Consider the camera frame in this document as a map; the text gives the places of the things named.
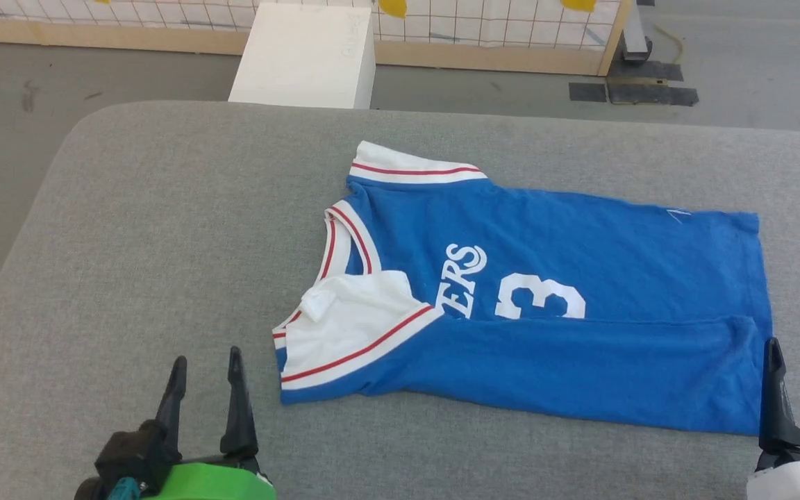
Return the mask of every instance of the wooden frame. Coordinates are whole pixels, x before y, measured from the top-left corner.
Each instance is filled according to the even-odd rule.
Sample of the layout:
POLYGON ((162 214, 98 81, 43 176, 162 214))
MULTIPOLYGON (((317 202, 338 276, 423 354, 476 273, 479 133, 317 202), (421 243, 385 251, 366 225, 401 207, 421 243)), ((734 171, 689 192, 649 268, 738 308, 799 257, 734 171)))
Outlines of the wooden frame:
MULTIPOLYGON (((453 67, 530 73, 606 76, 616 54, 632 0, 621 0, 606 50, 474 47, 461 44, 407 44, 375 41, 375 63, 397 66, 453 67)), ((236 31, 133 28, 85 24, 48 24, 0 19, 0 42, 150 51, 241 55, 248 34, 236 31)))

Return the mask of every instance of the black tape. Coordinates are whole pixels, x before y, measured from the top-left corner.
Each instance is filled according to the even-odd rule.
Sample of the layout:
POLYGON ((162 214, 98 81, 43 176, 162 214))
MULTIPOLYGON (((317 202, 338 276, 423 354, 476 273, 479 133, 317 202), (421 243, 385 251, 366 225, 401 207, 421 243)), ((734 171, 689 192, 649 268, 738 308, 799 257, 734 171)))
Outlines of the black tape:
POLYGON ((570 83, 569 100, 607 102, 607 91, 603 83, 570 83))
POLYGON ((628 64, 622 60, 614 60, 608 78, 656 78, 657 80, 671 80, 683 82, 680 64, 667 62, 645 61, 642 64, 628 64))
POLYGON ((693 106, 699 102, 696 89, 636 83, 607 83, 607 94, 613 104, 669 104, 693 106))

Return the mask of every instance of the white lettering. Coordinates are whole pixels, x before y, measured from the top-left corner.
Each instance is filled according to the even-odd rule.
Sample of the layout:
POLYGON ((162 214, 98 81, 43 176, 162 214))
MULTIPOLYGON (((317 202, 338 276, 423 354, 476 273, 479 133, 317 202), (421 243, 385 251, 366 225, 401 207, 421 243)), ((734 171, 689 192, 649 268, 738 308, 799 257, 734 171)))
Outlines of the white lettering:
POLYGON ((533 292, 533 306, 545 307, 545 301, 551 295, 558 295, 567 303, 563 317, 585 317, 585 299, 580 292, 568 285, 561 285, 553 279, 542 281, 539 276, 531 274, 509 274, 499 284, 499 301, 496 303, 496 316, 508 319, 520 319, 521 309, 511 300, 511 294, 517 289, 526 288, 533 292))
POLYGON ((471 308, 474 305, 473 304, 474 295, 469 294, 468 292, 465 292, 465 299, 467 300, 467 303, 466 304, 461 304, 461 303, 457 302, 457 300, 458 300, 458 295, 457 294, 451 294, 450 297, 447 297, 445 295, 445 292, 447 292, 447 289, 450 288, 450 284, 449 283, 441 282, 439 287, 437 287, 437 288, 438 288, 437 289, 437 297, 438 298, 435 301, 436 305, 438 305, 438 306, 448 305, 448 306, 452 307, 454 310, 457 310, 459 313, 464 314, 465 317, 468 317, 470 319, 470 317, 471 317, 471 308))
POLYGON ((476 285, 473 281, 463 278, 463 276, 475 274, 486 267, 486 252, 483 252, 483 248, 478 246, 459 247, 453 243, 447 247, 447 257, 449 259, 444 260, 444 266, 440 270, 441 281, 437 289, 435 305, 450 306, 459 313, 464 314, 465 317, 471 317, 476 285), (458 294, 449 294, 447 296, 447 291, 453 285, 450 282, 465 288, 464 298, 467 303, 461 303, 458 300, 460 298, 458 294))

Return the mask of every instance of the red stripe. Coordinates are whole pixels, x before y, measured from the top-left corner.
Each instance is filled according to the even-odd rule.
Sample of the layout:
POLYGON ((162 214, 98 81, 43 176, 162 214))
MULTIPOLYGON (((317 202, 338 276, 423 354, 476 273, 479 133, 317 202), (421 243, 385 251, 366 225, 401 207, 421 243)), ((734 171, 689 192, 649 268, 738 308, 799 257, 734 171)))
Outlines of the red stripe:
POLYGON ((320 275, 320 279, 325 278, 329 272, 329 265, 333 262, 333 251, 335 250, 335 221, 333 219, 329 219, 329 230, 329 253, 326 254, 326 263, 323 266, 323 274, 320 275))
POLYGON ((353 162, 352 165, 357 168, 362 168, 364 170, 369 170, 371 172, 378 172, 379 174, 396 174, 396 175, 445 175, 445 174, 456 174, 458 172, 479 172, 480 169, 477 167, 457 167, 451 168, 450 170, 429 170, 429 171, 422 171, 422 170, 390 170, 387 168, 375 168, 369 167, 369 165, 363 165, 359 162, 353 162))
POLYGON ((345 222, 347 222, 347 225, 349 225, 349 226, 350 226, 350 228, 352 228, 352 230, 353 230, 353 234, 355 234, 355 235, 356 235, 356 240, 360 242, 360 249, 361 249, 361 250, 362 250, 362 252, 363 252, 363 253, 362 253, 362 256, 364 256, 364 257, 365 257, 365 259, 366 259, 366 269, 365 269, 365 273, 366 273, 366 274, 369 274, 369 273, 371 273, 371 272, 372 272, 372 261, 371 261, 371 260, 369 260, 369 252, 368 252, 368 250, 366 250, 365 243, 363 242, 363 239, 362 239, 363 237, 362 237, 362 236, 360 236, 360 231, 357 231, 357 230, 356 230, 356 226, 355 226, 355 225, 353 225, 353 222, 350 222, 350 218, 348 218, 348 217, 345 215, 345 212, 342 212, 342 211, 340 211, 339 209, 337 209, 337 208, 334 208, 334 206, 333 206, 333 208, 331 208, 331 209, 333 209, 333 210, 334 210, 334 211, 335 211, 335 212, 336 212, 338 215, 342 216, 342 218, 343 218, 343 219, 345 219, 345 222))
POLYGON ((432 309, 434 309, 434 308, 432 308, 429 305, 426 305, 422 309, 418 310, 415 314, 413 314, 413 316, 407 317, 407 319, 404 319, 399 325, 394 326, 393 328, 391 328, 390 332, 387 332, 387 333, 385 333, 385 335, 382 335, 381 337, 379 337, 375 342, 373 342, 372 344, 369 344, 368 347, 365 347, 364 349, 360 349, 360 351, 357 351, 357 352, 355 352, 353 354, 349 354, 349 355, 341 358, 340 360, 333 361, 333 362, 331 362, 331 363, 329 363, 327 365, 324 365, 324 366, 321 366, 321 367, 318 367, 318 368, 314 368, 314 369, 308 370, 306 372, 301 372, 299 374, 293 374, 293 376, 283 377, 283 382, 292 382, 293 380, 298 380, 299 378, 302 378, 302 377, 312 376, 312 374, 318 374, 318 373, 320 373, 322 371, 328 370, 329 368, 334 368, 334 367, 339 366, 342 363, 346 363, 347 361, 353 360, 353 358, 358 358, 358 357, 366 354, 367 352, 371 351, 372 349, 375 349, 379 344, 381 344, 382 342, 384 342, 388 338, 390 338, 391 335, 394 335, 394 333, 397 333, 397 331, 400 328, 403 328, 404 326, 409 325, 409 323, 413 322, 413 320, 416 319, 416 317, 422 316, 422 314, 427 313, 429 310, 432 310, 432 309))

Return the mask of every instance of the white grid panel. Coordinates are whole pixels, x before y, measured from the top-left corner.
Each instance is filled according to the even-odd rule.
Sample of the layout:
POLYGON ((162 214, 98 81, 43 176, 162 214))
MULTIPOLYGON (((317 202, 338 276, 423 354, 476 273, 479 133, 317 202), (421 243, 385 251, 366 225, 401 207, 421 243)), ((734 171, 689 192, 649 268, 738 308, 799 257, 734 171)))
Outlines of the white grid panel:
POLYGON ((594 12, 560 0, 406 0, 406 16, 377 0, 0 0, 0 15, 36 22, 248 31, 261 2, 372 7, 378 40, 480 47, 556 47, 603 51, 619 0, 597 0, 594 12))

